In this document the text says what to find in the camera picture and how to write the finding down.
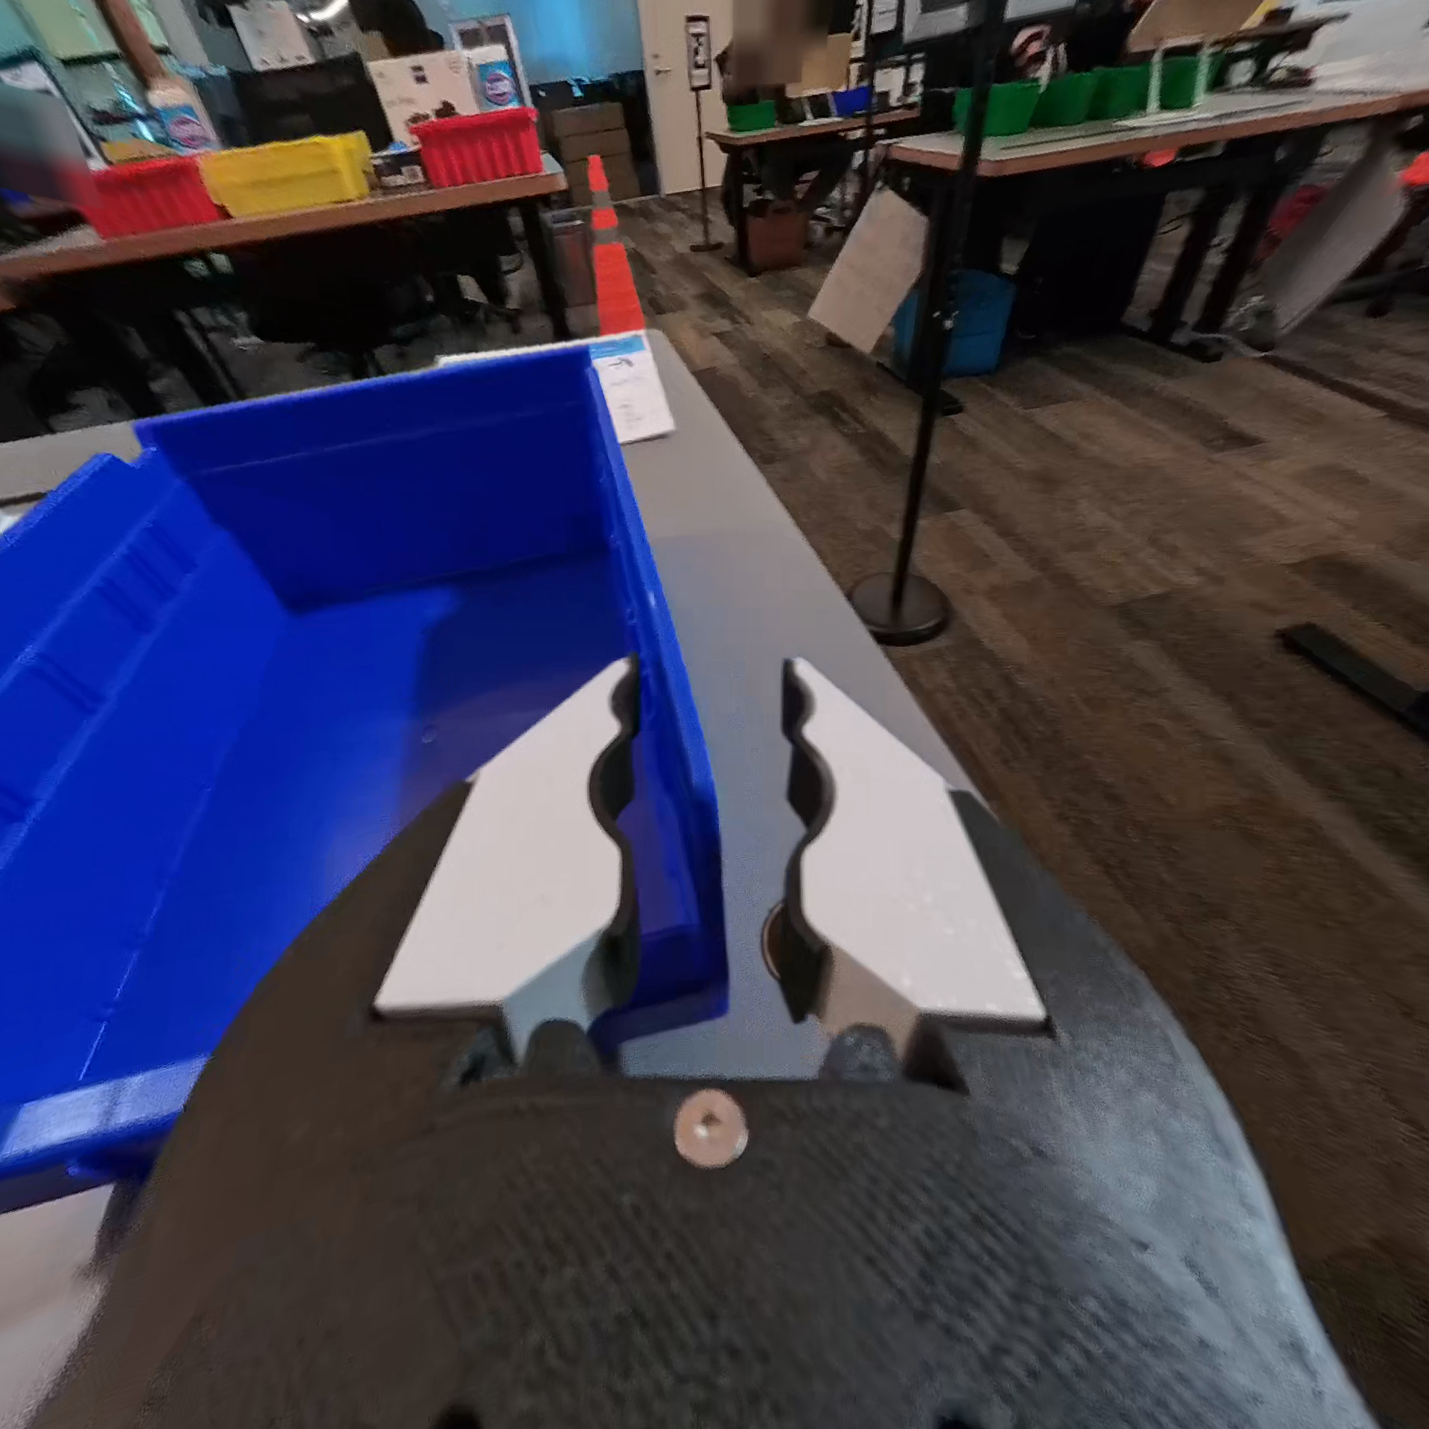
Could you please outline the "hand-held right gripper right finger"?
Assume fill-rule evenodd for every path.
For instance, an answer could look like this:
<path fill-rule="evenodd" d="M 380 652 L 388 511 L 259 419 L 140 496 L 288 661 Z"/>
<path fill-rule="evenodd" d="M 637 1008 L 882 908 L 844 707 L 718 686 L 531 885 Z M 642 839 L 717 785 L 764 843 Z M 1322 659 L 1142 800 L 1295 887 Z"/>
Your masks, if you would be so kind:
<path fill-rule="evenodd" d="M 1048 1025 L 955 790 L 812 663 L 781 673 L 802 834 L 771 935 L 797 1025 Z"/>

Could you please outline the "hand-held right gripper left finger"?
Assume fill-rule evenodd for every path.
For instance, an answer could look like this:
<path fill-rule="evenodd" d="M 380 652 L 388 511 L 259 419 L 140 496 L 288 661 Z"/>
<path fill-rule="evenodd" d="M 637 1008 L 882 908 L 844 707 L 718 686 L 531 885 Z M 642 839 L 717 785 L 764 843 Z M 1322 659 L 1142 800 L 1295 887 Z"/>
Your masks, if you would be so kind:
<path fill-rule="evenodd" d="M 627 656 L 465 782 L 376 1018 L 494 1025 L 524 1061 L 543 1027 L 587 1033 L 632 999 L 638 889 L 620 817 L 638 729 L 640 668 Z"/>

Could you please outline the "blue plastic bin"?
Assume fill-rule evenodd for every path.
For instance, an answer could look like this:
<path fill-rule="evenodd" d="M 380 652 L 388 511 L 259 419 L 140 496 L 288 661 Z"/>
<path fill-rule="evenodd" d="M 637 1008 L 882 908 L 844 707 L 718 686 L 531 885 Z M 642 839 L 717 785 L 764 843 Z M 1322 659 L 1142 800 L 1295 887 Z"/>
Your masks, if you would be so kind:
<path fill-rule="evenodd" d="M 727 1011 L 717 785 L 625 458 L 460 378 L 143 423 L 4 532 L 4 1212 L 145 1176 L 314 918 L 625 656 L 642 957 L 596 1042 Z"/>

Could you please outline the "grey desk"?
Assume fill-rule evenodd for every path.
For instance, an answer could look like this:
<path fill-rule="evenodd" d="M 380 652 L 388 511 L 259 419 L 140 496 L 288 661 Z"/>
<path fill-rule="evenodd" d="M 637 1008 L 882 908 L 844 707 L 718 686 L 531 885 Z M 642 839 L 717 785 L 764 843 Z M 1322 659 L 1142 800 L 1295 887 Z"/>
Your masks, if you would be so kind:
<path fill-rule="evenodd" d="M 809 659 L 955 790 L 977 785 L 686 361 L 664 336 L 650 343 L 676 428 L 623 452 L 717 778 L 730 1006 L 718 1021 L 627 1044 L 620 1064 L 644 1079 L 805 1079 L 824 1037 L 790 1021 L 763 962 L 800 829 L 785 795 L 783 663 Z M 106 453 L 138 455 L 133 423 L 4 443 L 4 508 L 38 503 Z M 94 1256 L 114 1195 L 106 1187 L 2 1219 L 4 1426 L 28 1426 L 96 1311 L 108 1266 Z"/>

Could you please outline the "blue waste bin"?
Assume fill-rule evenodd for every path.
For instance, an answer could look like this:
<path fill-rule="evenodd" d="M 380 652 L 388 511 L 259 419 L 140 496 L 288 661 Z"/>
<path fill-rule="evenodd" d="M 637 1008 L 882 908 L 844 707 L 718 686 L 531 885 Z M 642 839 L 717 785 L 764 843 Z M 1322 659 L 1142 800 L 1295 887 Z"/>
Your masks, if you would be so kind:
<path fill-rule="evenodd" d="M 968 271 L 958 278 L 958 314 L 945 351 L 945 378 L 980 378 L 996 372 L 1014 300 L 1016 285 L 1004 275 Z M 917 305 L 919 288 L 914 288 L 892 322 L 892 368 L 902 380 L 914 360 Z"/>

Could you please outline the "orange traffic cone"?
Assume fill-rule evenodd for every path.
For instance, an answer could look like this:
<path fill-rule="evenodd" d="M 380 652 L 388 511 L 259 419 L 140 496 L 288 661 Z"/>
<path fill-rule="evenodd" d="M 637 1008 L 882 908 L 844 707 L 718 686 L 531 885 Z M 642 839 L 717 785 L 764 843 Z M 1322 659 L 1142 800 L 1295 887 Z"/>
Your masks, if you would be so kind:
<path fill-rule="evenodd" d="M 599 334 L 644 333 L 649 322 L 638 298 L 630 253 L 620 234 L 620 215 L 603 159 L 589 156 L 586 171 L 593 193 L 593 270 Z"/>

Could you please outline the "grey board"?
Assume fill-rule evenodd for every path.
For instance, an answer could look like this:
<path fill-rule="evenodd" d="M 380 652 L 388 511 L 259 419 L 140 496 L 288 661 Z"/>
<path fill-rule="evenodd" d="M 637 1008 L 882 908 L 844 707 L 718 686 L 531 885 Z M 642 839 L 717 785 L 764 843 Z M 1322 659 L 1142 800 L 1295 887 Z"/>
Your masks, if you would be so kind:
<path fill-rule="evenodd" d="M 924 273 L 928 234 L 929 220 L 916 205 L 877 190 L 815 295 L 810 322 L 873 355 Z"/>
<path fill-rule="evenodd" d="M 1261 297 L 1275 344 L 1358 273 L 1404 220 L 1409 156 L 1394 137 L 1375 139 L 1307 219 L 1280 242 L 1261 271 Z"/>

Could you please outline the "long wooden table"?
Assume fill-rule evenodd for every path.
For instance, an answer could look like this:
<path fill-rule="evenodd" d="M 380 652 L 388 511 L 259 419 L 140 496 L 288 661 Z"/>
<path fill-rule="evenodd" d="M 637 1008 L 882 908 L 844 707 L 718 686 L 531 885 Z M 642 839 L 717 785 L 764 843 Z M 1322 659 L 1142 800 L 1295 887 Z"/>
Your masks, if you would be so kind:
<path fill-rule="evenodd" d="M 924 288 L 938 314 L 948 309 L 940 288 L 960 266 L 982 185 L 1021 185 L 1030 215 L 1198 191 L 1202 200 L 1161 300 L 1132 333 L 1213 363 L 1213 348 L 1278 205 L 1329 137 L 1370 122 L 1399 127 L 1424 120 L 1426 101 L 1426 82 L 1382 91 L 1215 96 L 1198 111 L 1145 115 L 1139 123 L 992 139 L 977 149 L 974 162 L 965 161 L 960 135 L 911 137 L 885 145 L 883 174 L 933 196 L 933 280 Z"/>
<path fill-rule="evenodd" d="M 60 292 L 62 283 L 72 283 L 87 275 L 121 275 L 142 264 L 228 256 L 261 246 L 346 236 L 359 229 L 429 220 L 465 210 L 516 210 L 523 222 L 552 331 L 557 339 L 567 341 L 572 336 L 567 300 L 545 236 L 541 207 L 565 195 L 569 185 L 555 156 L 543 150 L 540 159 L 541 166 L 536 173 L 497 181 L 375 193 L 359 203 L 162 229 L 116 241 L 99 239 L 91 227 L 74 229 L 4 256 L 4 317 L 46 312 L 60 321 L 60 314 L 74 298 Z"/>

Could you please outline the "red plastic crate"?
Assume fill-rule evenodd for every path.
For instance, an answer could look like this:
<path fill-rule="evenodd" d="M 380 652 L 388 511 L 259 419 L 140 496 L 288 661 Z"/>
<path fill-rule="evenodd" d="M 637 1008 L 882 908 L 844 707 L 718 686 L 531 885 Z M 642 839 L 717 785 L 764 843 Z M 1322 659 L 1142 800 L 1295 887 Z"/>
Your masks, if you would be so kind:
<path fill-rule="evenodd" d="M 538 113 L 526 106 L 409 127 L 428 181 L 439 190 L 545 173 Z"/>
<path fill-rule="evenodd" d="M 106 241 L 225 220 L 206 190 L 200 159 L 191 156 L 94 171 L 77 208 Z"/>

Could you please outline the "yellow plastic crate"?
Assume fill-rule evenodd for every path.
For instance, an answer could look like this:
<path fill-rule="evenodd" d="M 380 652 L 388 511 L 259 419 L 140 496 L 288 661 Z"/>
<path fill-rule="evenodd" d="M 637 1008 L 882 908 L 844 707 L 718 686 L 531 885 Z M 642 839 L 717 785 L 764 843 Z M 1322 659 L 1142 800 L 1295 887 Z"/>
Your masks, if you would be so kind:
<path fill-rule="evenodd" d="M 359 203 L 373 183 L 363 132 L 208 152 L 200 169 L 208 196 L 232 220 Z"/>

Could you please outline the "black white marker tag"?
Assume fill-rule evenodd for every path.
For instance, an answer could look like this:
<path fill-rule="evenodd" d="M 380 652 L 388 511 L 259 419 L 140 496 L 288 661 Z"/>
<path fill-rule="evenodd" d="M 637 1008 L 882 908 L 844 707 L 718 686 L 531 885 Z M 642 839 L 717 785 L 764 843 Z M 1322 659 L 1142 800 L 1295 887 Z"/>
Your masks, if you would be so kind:
<path fill-rule="evenodd" d="M 691 246 L 695 256 L 710 256 L 720 244 L 710 232 L 710 183 L 707 171 L 707 137 L 703 99 L 713 86 L 712 26 L 707 14 L 688 14 L 684 19 L 686 74 L 695 103 L 695 149 L 698 174 L 698 200 L 701 212 L 701 239 Z"/>

